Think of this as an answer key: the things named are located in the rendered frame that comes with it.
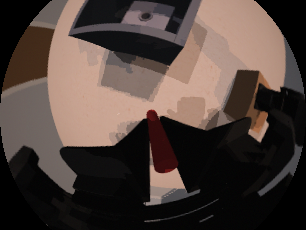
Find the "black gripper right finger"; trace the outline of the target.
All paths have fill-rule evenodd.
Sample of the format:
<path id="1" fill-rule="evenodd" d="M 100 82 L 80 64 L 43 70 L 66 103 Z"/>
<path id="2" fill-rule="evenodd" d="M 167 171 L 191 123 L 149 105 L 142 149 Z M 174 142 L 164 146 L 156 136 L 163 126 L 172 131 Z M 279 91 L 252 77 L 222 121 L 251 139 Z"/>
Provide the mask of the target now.
<path id="1" fill-rule="evenodd" d="M 225 143 L 230 143 L 230 140 L 233 142 L 241 138 L 241 135 L 247 134 L 251 120 L 251 116 L 246 116 L 224 126 L 201 130 L 190 124 L 188 126 L 166 116 L 160 116 L 170 147 L 176 152 L 174 156 L 178 160 L 177 170 L 186 192 L 200 190 L 198 183 L 209 170 L 217 151 L 221 146 L 225 146 Z"/>

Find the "dark red peg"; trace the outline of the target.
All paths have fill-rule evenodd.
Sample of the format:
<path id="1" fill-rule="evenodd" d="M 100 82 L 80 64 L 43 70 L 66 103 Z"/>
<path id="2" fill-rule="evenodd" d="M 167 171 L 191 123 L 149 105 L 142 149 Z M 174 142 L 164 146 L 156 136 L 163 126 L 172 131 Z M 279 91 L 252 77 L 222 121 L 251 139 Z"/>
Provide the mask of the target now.
<path id="1" fill-rule="evenodd" d="M 164 127 L 158 118 L 157 112 L 149 110 L 146 112 L 148 119 L 150 150 L 152 150 L 154 171 L 157 174 L 173 171 L 178 166 L 178 160 L 170 147 L 169 138 L 165 134 Z"/>

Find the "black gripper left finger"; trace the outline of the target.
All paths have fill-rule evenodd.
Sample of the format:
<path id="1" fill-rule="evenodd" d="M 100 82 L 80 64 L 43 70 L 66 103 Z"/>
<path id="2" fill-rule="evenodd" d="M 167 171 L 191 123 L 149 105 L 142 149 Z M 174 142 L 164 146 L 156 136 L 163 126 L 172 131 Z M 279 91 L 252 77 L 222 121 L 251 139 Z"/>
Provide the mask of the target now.
<path id="1" fill-rule="evenodd" d="M 60 156 L 75 174 L 120 178 L 134 188 L 142 203 L 150 201 L 148 119 L 142 119 L 132 132 L 114 146 L 60 148 Z"/>

